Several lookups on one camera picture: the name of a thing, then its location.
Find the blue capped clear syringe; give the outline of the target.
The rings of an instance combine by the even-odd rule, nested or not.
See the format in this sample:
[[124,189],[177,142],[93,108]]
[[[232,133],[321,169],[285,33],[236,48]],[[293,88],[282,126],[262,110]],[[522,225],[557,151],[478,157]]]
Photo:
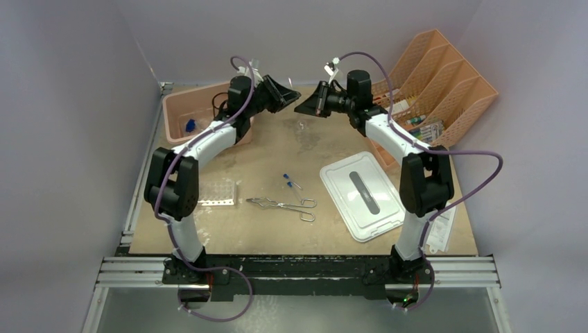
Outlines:
[[189,119],[185,125],[186,133],[194,133],[198,129],[198,124],[195,119]]

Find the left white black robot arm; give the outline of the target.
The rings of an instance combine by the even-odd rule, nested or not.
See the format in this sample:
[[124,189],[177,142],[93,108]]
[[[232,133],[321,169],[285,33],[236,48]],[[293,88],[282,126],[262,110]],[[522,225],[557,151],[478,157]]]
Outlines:
[[254,82],[236,76],[225,90],[226,100],[212,122],[198,135],[175,148],[157,148],[151,157],[144,200],[156,219],[166,225],[172,255],[183,261],[180,275],[191,284],[204,280],[207,265],[193,212],[199,199],[199,173],[224,150],[238,144],[251,127],[251,118],[263,111],[280,112],[301,94],[269,75]]

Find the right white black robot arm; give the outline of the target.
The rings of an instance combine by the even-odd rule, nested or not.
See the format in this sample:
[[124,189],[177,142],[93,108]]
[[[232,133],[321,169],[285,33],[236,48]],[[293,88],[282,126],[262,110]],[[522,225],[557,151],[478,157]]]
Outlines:
[[398,282],[408,281],[425,266],[423,247],[434,214],[441,212],[454,196],[447,150],[410,136],[374,103],[371,78],[364,70],[350,71],[345,89],[338,89],[334,82],[320,81],[295,112],[322,118],[334,112],[346,114],[354,129],[399,163],[399,197],[406,214],[400,237],[391,249],[389,272]]

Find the pink plastic bin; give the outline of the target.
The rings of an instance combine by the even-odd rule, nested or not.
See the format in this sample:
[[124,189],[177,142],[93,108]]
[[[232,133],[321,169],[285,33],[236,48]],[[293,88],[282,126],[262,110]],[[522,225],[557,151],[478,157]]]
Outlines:
[[[177,146],[206,129],[218,114],[221,103],[227,99],[229,85],[228,82],[223,82],[190,89],[175,88],[171,94],[165,96],[162,107],[167,142]],[[194,133],[185,132],[189,119],[195,119],[198,124]]]

